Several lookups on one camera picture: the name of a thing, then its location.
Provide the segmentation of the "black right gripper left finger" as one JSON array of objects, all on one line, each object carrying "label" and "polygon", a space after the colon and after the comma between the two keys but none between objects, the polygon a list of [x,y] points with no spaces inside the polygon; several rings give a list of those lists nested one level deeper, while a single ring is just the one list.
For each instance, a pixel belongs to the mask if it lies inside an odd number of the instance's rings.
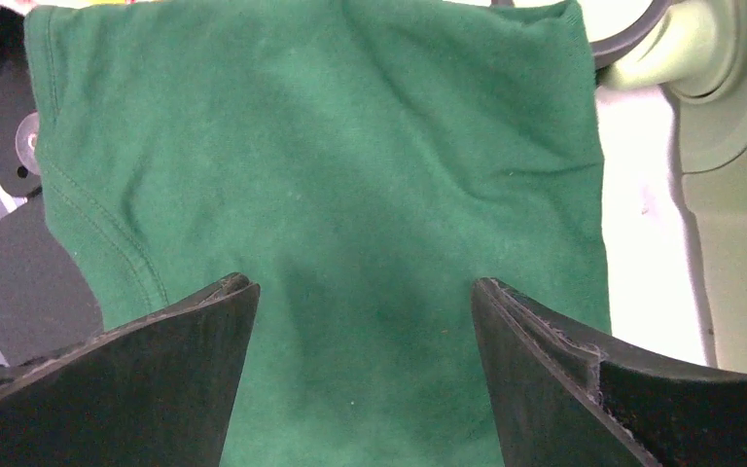
[{"label": "black right gripper left finger", "polygon": [[228,275],[186,299],[0,365],[0,466],[216,466],[260,299]]}]

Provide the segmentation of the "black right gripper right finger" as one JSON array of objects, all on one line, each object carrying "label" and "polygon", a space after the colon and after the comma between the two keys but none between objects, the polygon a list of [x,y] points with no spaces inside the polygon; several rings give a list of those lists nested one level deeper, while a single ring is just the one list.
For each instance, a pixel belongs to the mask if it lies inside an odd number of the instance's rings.
[{"label": "black right gripper right finger", "polygon": [[508,466],[747,466],[747,375],[654,353],[493,278],[471,292]]}]

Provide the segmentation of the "green shirt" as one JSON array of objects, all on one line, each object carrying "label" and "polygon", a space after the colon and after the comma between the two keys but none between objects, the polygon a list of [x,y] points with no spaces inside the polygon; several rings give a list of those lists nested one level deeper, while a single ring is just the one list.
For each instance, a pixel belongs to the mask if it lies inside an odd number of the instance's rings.
[{"label": "green shirt", "polygon": [[261,286],[224,465],[501,465],[478,278],[610,330],[576,2],[37,7],[24,32],[47,224],[105,325]]}]

